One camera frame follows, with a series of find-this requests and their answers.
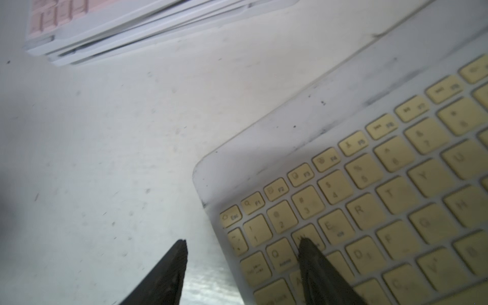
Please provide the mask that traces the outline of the pink keyboard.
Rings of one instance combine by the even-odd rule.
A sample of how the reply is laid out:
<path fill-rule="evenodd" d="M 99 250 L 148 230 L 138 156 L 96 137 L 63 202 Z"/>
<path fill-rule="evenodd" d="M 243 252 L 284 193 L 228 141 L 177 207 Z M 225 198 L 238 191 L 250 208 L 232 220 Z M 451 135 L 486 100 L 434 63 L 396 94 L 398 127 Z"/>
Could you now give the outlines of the pink keyboard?
<path fill-rule="evenodd" d="M 175 1 L 31 1 L 25 49 L 44 55 L 165 9 Z"/>

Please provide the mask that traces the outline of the white keyboard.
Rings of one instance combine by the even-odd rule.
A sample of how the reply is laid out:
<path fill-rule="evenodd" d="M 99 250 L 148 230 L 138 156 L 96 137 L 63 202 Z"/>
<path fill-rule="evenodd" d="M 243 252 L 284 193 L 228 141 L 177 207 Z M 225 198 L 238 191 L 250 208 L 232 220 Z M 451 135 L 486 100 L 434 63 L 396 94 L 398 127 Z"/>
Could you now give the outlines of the white keyboard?
<path fill-rule="evenodd" d="M 48 59 L 58 67 L 87 64 L 294 4 L 295 1 L 207 1 L 180 12 L 171 8 L 130 27 L 124 26 L 118 34 L 103 34 L 64 52 L 49 54 Z"/>

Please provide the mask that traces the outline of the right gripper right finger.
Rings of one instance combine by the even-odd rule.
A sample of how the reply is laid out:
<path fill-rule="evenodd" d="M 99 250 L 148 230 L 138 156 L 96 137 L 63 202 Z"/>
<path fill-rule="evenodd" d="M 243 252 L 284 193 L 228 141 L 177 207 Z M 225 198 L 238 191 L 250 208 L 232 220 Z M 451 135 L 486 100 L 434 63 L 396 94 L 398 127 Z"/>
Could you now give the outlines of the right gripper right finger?
<path fill-rule="evenodd" d="M 299 243 L 299 266 L 306 304 L 366 305 L 364 299 L 308 238 Z"/>

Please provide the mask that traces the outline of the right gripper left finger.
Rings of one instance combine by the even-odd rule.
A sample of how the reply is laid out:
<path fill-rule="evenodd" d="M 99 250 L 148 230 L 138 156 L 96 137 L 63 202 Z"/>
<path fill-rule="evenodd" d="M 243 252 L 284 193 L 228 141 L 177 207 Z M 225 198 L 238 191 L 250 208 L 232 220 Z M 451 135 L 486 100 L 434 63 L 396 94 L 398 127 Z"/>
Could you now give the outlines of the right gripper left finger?
<path fill-rule="evenodd" d="M 177 240 L 121 305 L 179 304 L 187 263 L 187 242 Z"/>

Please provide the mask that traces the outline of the yellow keyboard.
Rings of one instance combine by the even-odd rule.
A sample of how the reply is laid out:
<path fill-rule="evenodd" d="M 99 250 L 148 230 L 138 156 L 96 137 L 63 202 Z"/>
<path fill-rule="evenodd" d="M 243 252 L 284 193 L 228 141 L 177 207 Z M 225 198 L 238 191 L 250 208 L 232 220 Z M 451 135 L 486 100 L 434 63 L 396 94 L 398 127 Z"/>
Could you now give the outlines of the yellow keyboard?
<path fill-rule="evenodd" d="M 210 153 L 193 182 L 245 304 L 487 303 L 487 2 L 430 1 Z"/>

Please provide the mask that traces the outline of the green keyboard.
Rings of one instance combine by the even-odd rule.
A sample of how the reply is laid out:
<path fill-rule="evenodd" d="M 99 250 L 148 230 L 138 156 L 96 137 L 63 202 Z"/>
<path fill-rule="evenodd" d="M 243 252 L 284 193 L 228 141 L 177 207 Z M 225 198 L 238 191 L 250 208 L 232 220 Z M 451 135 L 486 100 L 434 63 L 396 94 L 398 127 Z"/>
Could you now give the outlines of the green keyboard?
<path fill-rule="evenodd" d="M 32 1 L 24 48 L 63 66 L 247 1 Z"/>

